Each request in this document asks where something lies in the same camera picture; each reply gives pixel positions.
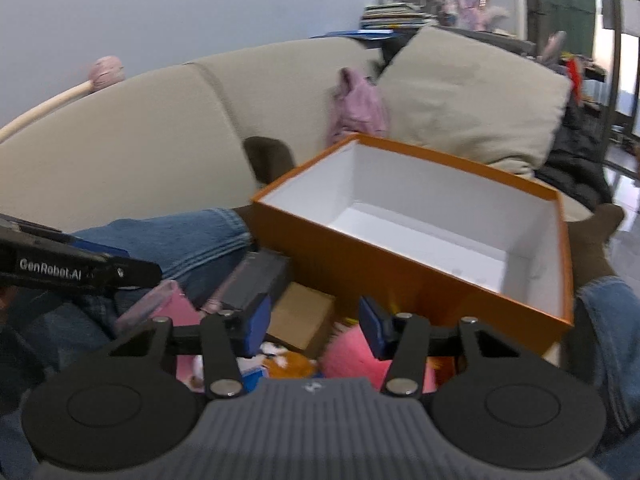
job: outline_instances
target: floor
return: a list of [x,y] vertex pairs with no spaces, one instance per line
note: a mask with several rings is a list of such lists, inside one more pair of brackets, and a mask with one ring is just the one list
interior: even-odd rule
[[[617,146],[609,149],[607,158],[624,168],[636,168],[635,158]],[[614,270],[640,296],[640,188],[636,187],[632,179],[610,169],[605,169],[605,177],[613,187],[613,202],[626,212],[625,221],[609,244],[609,259]]]

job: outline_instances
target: dark jacket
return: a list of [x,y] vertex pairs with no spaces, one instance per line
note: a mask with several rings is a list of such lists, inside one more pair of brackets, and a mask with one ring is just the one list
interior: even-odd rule
[[536,177],[593,211],[612,201],[609,185],[598,161],[600,129],[589,128],[572,95],[554,143]]

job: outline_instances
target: foot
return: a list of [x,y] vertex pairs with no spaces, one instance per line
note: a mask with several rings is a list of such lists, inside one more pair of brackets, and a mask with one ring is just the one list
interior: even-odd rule
[[242,221],[244,222],[244,225],[246,225],[246,230],[249,231],[249,234],[252,236],[252,238],[255,238],[254,208],[251,206],[251,204],[243,205],[241,207],[236,207],[234,211],[242,219]]
[[593,216],[581,222],[568,222],[569,245],[574,270],[574,292],[604,276],[615,276],[604,253],[604,244],[625,218],[625,210],[601,204]]

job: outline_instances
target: wooden stick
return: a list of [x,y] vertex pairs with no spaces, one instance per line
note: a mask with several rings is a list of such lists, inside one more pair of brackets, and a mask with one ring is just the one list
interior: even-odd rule
[[93,89],[94,84],[91,81],[85,81],[78,86],[74,86],[73,88],[62,92],[62,94],[58,94],[51,99],[47,99],[43,103],[40,103],[39,105],[33,107],[31,110],[23,113],[21,116],[16,117],[6,126],[0,128],[0,142],[4,142],[14,133],[23,129],[28,124],[33,123],[33,121],[37,121],[38,119],[51,113],[56,108],[60,108],[62,105],[73,101],[74,99],[78,99],[84,97],[87,94],[90,94]]

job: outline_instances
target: stack of books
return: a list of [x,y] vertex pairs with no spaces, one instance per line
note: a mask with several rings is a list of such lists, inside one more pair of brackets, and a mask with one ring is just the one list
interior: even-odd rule
[[368,6],[360,20],[361,28],[421,28],[435,24],[436,16],[405,3]]

